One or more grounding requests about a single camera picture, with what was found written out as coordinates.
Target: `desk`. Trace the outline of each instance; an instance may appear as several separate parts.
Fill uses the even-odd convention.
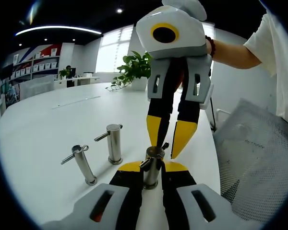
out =
[[[54,81],[54,89],[64,89],[67,87],[67,81],[74,81],[75,86],[88,85],[93,83],[99,83],[99,77],[80,77],[80,78],[68,78],[63,80]]]
[[[0,159],[16,198],[37,224],[60,220],[70,214],[74,203],[94,187],[84,182],[78,165],[60,162],[73,145],[88,145],[86,158],[98,184],[109,183],[124,163],[145,159],[150,146],[146,128],[149,102],[146,92],[129,87],[109,92],[110,83],[71,87],[36,95],[10,106],[0,120]],[[172,143],[180,94],[165,141]],[[123,124],[121,165],[108,162],[107,141],[94,142],[109,124]],[[170,159],[170,148],[165,159]],[[188,167],[195,181],[220,193],[216,149],[205,111],[186,148],[174,161]],[[161,183],[143,191],[138,230],[167,229],[162,205]]]

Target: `mesh chair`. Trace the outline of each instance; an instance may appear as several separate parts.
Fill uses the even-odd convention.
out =
[[[54,90],[54,76],[49,75],[20,83],[20,100]]]
[[[288,123],[241,100],[214,140],[221,195],[239,217],[268,221],[288,195]]]

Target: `stainless steel cylinder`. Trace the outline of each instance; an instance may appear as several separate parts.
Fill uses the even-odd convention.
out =
[[[85,177],[85,182],[88,185],[95,185],[97,183],[97,178],[94,176],[94,174],[91,171],[91,168],[87,162],[87,159],[85,157],[84,151],[88,150],[88,146],[81,146],[81,145],[75,145],[72,148],[72,153],[75,156],[76,162]]]
[[[107,132],[109,132],[109,135],[107,135],[108,149],[109,149],[108,160],[111,164],[120,164],[123,161],[123,158],[120,152],[120,129],[121,128],[122,128],[122,125],[116,125],[116,124],[107,126]]]
[[[157,178],[164,155],[164,150],[157,146],[151,146],[146,150],[147,159],[140,165],[144,171],[144,189],[154,189],[158,185]]]

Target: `plant pot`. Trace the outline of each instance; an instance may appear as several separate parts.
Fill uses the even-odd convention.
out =
[[[145,91],[147,86],[147,78],[146,77],[141,77],[133,79],[131,83],[131,88],[134,91]]]

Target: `ceiling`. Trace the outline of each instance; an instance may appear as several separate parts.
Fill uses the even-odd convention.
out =
[[[207,12],[207,21],[234,34],[248,38],[258,28],[265,9],[258,0],[200,0]],[[36,12],[29,25],[27,14],[32,1],[18,1],[15,32],[42,25],[77,26],[109,32],[126,25],[135,24],[140,18],[161,6],[161,0],[41,0],[36,1]],[[24,33],[13,38],[9,50],[33,45],[73,42],[85,45],[100,35],[67,29],[46,29]]]

